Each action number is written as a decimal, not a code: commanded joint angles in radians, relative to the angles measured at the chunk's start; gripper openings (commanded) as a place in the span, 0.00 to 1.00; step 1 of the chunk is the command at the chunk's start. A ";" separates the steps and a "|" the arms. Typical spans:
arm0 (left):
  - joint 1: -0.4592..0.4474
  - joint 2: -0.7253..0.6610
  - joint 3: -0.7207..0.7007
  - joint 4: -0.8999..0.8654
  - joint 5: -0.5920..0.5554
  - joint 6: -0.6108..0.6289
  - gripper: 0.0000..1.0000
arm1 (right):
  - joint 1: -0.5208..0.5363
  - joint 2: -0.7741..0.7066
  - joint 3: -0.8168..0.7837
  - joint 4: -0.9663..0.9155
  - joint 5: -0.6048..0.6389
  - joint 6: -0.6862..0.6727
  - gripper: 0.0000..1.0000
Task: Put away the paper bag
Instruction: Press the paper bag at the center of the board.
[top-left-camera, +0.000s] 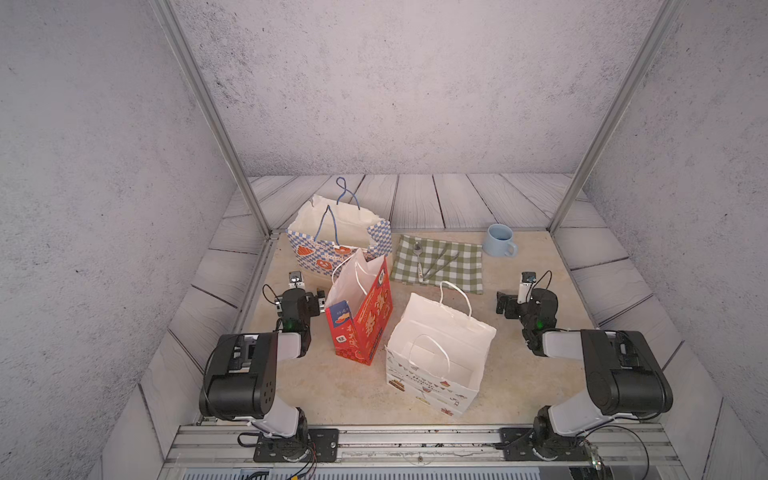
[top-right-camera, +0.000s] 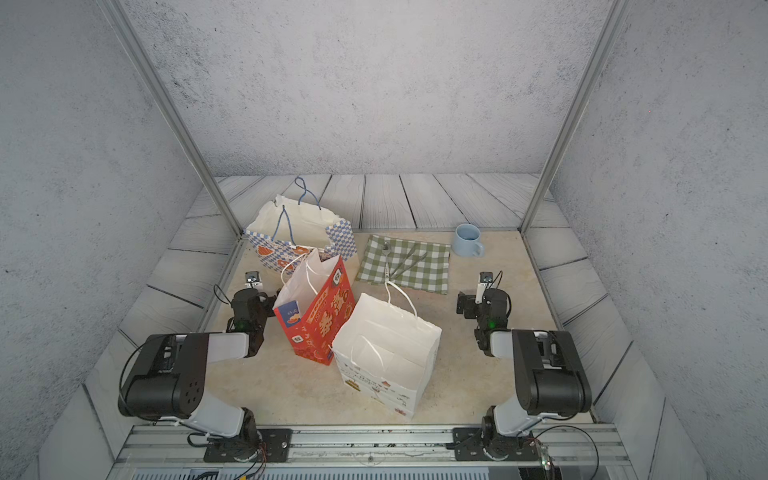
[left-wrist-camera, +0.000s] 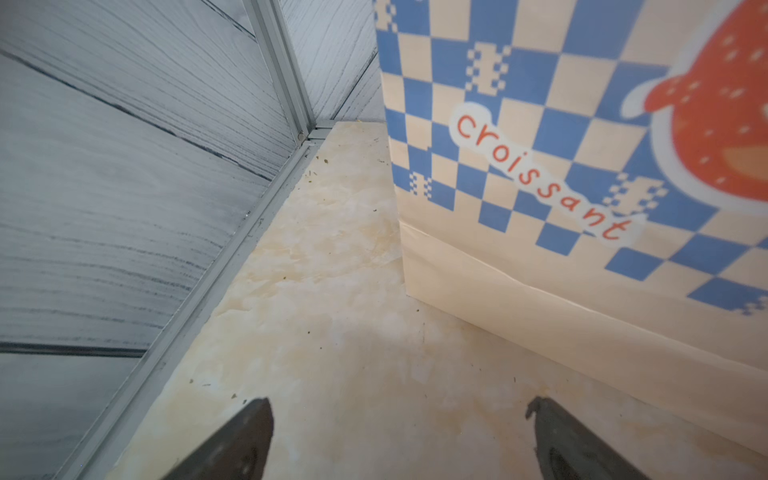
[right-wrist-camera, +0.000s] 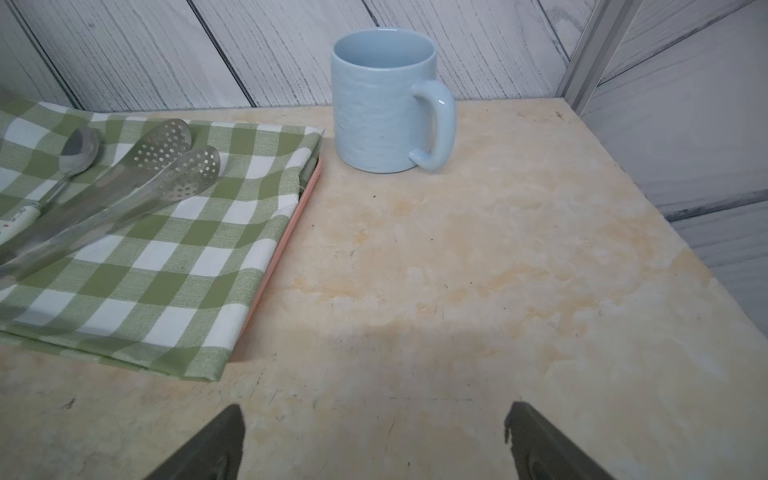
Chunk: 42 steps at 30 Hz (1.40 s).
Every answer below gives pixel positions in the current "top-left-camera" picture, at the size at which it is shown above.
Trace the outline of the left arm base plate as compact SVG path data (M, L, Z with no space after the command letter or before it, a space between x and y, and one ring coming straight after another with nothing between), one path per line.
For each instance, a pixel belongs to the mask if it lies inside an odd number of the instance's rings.
M334 463L340 431L335 428L300 428L289 438L260 438L254 447L255 463L296 463L314 460Z

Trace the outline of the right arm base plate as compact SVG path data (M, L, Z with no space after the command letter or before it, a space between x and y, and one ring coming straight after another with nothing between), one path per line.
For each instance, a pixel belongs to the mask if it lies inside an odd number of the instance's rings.
M494 448L500 450L505 461L589 461L590 454L576 437L559 435L539 438L533 428L506 427L499 430L500 441Z

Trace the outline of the white Happy Every Day bag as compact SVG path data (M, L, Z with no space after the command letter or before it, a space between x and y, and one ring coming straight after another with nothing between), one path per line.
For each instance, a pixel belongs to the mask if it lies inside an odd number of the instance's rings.
M491 325L489 292L438 287L395 289L395 324L387 337L387 385L436 415L459 422L480 397L498 330Z

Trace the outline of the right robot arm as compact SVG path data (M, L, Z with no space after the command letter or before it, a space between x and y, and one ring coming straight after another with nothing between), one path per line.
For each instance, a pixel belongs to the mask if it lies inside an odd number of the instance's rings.
M521 323L534 355L583 363L585 389L542 407L533 421L530 445L538 456L556 459L617 419L646 421L671 410L672 388L642 333L562 329L557 311L558 297L547 289L496 294L496 312Z

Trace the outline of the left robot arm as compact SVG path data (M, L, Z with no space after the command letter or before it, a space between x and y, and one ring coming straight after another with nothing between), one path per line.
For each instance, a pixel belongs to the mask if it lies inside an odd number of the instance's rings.
M199 410L205 417L248 421L267 438L304 441L303 411L277 394L277 366L304 357L312 341L311 320L324 312L325 292L291 288L275 298L272 331L219 338L204 369Z

